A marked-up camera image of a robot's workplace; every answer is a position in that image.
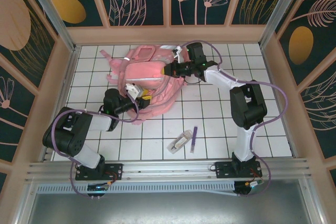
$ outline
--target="white grid floor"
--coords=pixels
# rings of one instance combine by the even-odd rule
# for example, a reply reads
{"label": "white grid floor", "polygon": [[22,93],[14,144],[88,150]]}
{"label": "white grid floor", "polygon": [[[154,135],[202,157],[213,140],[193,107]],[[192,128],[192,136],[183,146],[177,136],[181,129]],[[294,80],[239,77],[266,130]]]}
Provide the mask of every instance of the white grid floor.
{"label": "white grid floor", "polygon": [[[222,68],[236,77],[269,82],[268,73],[258,44],[217,44],[223,55]],[[104,49],[114,58],[121,58],[136,45],[84,46],[81,49],[67,106],[98,111],[104,92],[113,86],[106,80],[110,67],[99,53]],[[208,45],[203,45],[208,60],[219,57]],[[196,83],[195,77],[187,77]],[[261,86],[268,109],[265,121],[276,117],[279,110],[271,88]],[[183,131],[198,126],[194,154],[191,141],[171,154],[166,147]],[[237,127],[231,118],[229,93],[211,84],[188,84],[168,113],[147,120],[142,125],[119,123],[112,132],[90,132],[86,143],[108,161],[229,158],[234,150]],[[261,157],[291,157],[292,153],[280,120],[257,131],[255,151]],[[54,154],[51,160],[67,160]]]}

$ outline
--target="purple pen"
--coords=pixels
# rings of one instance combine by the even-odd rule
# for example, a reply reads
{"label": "purple pen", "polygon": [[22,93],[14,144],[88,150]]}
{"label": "purple pen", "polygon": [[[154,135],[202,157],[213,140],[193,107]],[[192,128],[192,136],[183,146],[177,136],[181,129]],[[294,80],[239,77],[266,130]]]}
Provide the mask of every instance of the purple pen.
{"label": "purple pen", "polygon": [[194,127],[193,139],[191,141],[190,153],[194,153],[196,143],[197,126]]}

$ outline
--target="clear plastic package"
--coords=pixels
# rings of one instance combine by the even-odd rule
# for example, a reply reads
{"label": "clear plastic package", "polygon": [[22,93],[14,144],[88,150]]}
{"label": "clear plastic package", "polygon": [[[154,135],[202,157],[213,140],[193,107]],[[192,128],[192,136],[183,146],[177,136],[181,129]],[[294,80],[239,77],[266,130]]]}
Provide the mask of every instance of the clear plastic package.
{"label": "clear plastic package", "polygon": [[193,133],[191,130],[187,130],[183,132],[181,135],[177,137],[174,141],[172,141],[168,146],[167,149],[172,154],[177,152],[181,149],[191,138],[193,137]]}

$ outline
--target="pink backpack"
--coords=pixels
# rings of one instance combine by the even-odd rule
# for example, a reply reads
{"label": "pink backpack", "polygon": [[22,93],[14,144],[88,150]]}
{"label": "pink backpack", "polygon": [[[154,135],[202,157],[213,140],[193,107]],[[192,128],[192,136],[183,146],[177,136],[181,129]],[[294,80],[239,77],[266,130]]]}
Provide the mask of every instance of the pink backpack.
{"label": "pink backpack", "polygon": [[[183,78],[172,78],[161,73],[166,64],[174,61],[172,48],[159,45],[143,45],[131,49],[125,58],[112,59],[101,50],[100,53],[108,60],[112,74],[118,76],[114,79],[107,75],[111,84],[118,84],[120,94],[124,93],[126,83],[134,83],[144,89],[148,89],[151,95],[151,103],[145,109],[140,110],[138,120],[133,124],[141,124],[145,120],[167,112],[180,94],[184,84]],[[184,61],[189,61],[187,50],[184,48],[180,54]],[[135,118],[136,112],[129,110],[131,118]]]}

